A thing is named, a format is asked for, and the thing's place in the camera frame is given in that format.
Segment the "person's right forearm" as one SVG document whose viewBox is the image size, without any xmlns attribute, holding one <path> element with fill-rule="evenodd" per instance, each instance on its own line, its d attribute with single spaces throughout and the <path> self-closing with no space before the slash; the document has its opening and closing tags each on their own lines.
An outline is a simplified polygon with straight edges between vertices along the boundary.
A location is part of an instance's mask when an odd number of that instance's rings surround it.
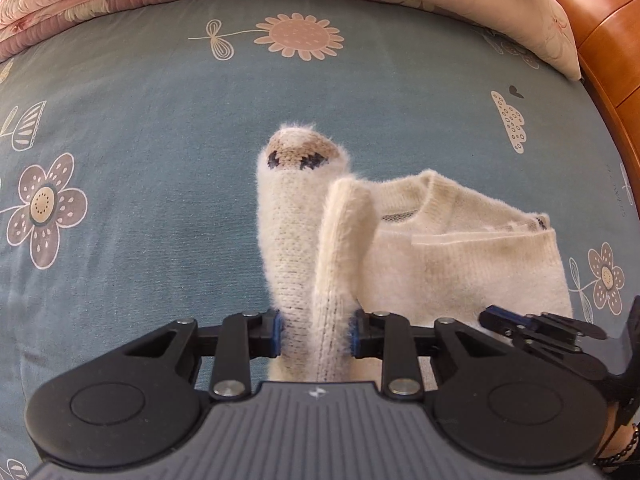
<svg viewBox="0 0 640 480">
<path fill-rule="evenodd" d="M 631 461 L 631 456 L 639 449 L 639 429 L 631 422 L 619 426 L 604 438 L 602 450 L 596 458 L 596 465 L 604 470 L 615 470 Z"/>
</svg>

